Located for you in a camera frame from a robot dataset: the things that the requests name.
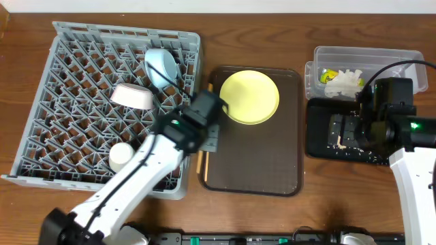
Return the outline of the black waste tray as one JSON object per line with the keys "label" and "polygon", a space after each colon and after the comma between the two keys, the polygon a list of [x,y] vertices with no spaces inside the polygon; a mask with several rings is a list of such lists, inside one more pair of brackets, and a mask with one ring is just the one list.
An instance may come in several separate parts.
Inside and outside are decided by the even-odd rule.
{"label": "black waste tray", "polygon": [[359,104],[354,101],[326,98],[310,99],[306,108],[306,154],[314,158],[344,161],[327,156],[330,117],[334,114],[358,117],[359,109]]}

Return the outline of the grey plastic dish rack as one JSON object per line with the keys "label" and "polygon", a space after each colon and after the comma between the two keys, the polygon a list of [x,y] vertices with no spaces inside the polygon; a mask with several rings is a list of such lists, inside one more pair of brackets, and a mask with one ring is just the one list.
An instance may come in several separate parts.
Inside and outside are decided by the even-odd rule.
{"label": "grey plastic dish rack", "polygon": [[[55,22],[54,38],[16,157],[4,179],[21,186],[98,191],[114,172],[110,148],[138,147],[158,116],[181,105],[200,87],[201,39],[197,33]],[[115,87],[149,87],[145,54],[169,51],[177,86],[153,93],[153,109],[111,101]]]}

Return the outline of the yellow-green round plate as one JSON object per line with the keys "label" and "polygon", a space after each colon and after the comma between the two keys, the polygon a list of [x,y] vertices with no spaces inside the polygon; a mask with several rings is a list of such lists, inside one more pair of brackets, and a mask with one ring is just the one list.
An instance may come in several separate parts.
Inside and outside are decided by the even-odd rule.
{"label": "yellow-green round plate", "polygon": [[260,71],[243,70],[222,84],[219,97],[227,103],[223,111],[244,125],[256,125],[271,118],[279,107],[280,95],[275,82]]}

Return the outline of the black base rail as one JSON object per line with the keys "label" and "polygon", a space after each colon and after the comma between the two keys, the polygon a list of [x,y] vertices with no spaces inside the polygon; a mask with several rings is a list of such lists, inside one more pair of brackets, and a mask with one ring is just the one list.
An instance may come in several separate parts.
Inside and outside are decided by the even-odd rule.
{"label": "black base rail", "polygon": [[310,230],[300,230],[296,233],[285,233],[279,235],[260,235],[260,234],[199,234],[199,233],[160,233],[151,235],[149,244],[151,245],[275,245],[297,242],[299,244],[321,244],[325,238],[330,238],[333,244],[337,244],[339,237],[315,233]]}

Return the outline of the light blue bowl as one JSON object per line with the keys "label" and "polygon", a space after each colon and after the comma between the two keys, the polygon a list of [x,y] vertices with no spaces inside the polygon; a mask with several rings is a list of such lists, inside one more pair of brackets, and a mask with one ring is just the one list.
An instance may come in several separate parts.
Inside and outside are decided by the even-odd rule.
{"label": "light blue bowl", "polygon": [[152,48],[144,56],[146,73],[156,88],[164,88],[171,82],[176,82],[178,65],[171,53],[162,48]]}

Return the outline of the dark brown serving tray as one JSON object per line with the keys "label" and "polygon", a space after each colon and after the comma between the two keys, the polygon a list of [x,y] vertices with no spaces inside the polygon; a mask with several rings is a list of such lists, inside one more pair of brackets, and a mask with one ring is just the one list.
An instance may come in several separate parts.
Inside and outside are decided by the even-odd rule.
{"label": "dark brown serving tray", "polygon": [[279,107],[267,121],[244,125],[219,115],[216,152],[203,156],[198,179],[210,191],[291,197],[303,185],[305,120],[302,79],[291,69],[261,68],[279,89]]}

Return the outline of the green snack wrapper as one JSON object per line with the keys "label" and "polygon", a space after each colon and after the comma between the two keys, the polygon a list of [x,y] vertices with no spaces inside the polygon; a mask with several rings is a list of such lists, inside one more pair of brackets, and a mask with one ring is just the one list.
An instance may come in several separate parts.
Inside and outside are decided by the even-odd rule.
{"label": "green snack wrapper", "polygon": [[320,75],[320,82],[326,84],[329,81],[335,79],[339,75],[338,71],[332,69],[323,69]]}

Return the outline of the food scraps rice pile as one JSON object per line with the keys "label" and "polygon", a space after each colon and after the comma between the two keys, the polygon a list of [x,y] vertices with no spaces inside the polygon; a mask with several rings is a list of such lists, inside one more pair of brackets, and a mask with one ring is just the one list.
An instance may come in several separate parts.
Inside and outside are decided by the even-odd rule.
{"label": "food scraps rice pile", "polygon": [[388,160],[371,150],[362,150],[352,140],[351,146],[341,143],[341,137],[336,136],[327,141],[327,156],[337,160],[370,163],[375,165],[388,165]]}

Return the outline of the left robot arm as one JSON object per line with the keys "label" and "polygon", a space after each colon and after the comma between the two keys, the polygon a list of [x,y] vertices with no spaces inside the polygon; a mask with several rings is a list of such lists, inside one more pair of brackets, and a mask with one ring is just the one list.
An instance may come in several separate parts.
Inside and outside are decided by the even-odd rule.
{"label": "left robot arm", "polygon": [[125,221],[155,185],[199,150],[226,105],[202,91],[190,105],[159,116],[152,134],[100,191],[68,214],[55,208],[47,215],[39,244],[147,244],[141,233],[124,228]]}

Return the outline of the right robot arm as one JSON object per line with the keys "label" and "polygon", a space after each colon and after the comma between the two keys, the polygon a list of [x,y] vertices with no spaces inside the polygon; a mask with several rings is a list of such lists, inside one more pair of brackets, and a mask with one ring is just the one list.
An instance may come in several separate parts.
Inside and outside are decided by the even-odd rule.
{"label": "right robot arm", "polygon": [[329,144],[388,160],[401,200],[406,244],[435,243],[435,120],[420,118],[409,78],[378,79],[358,95],[357,116],[334,114]]}

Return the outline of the white cup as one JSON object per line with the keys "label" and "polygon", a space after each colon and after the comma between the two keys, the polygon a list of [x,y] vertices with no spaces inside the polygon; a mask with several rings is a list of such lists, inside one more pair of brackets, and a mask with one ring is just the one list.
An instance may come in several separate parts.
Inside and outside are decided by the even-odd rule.
{"label": "white cup", "polygon": [[109,166],[111,170],[118,173],[134,156],[134,149],[127,143],[115,144],[109,152]]}

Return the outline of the white tissue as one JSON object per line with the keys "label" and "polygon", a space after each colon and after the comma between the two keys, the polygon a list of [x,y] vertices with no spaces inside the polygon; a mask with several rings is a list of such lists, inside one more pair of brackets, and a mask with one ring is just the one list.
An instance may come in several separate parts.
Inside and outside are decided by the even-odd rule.
{"label": "white tissue", "polygon": [[362,71],[347,69],[345,72],[341,70],[338,70],[338,72],[339,75],[335,79],[325,84],[325,96],[333,98],[342,95],[354,98],[356,93],[359,93],[364,86],[364,80],[360,77]]}

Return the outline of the wooden chopstick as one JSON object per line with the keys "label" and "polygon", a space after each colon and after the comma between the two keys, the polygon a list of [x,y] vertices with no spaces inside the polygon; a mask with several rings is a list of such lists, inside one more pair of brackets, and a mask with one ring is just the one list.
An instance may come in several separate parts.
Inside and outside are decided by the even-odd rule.
{"label": "wooden chopstick", "polygon": [[205,182],[207,182],[207,180],[208,180],[209,153],[210,152],[206,152],[205,161],[204,161],[204,181]]}
{"label": "wooden chopstick", "polygon": [[201,170],[202,160],[203,160],[204,152],[199,150],[198,151],[198,158],[197,158],[197,167],[196,167],[196,173],[199,174]]}

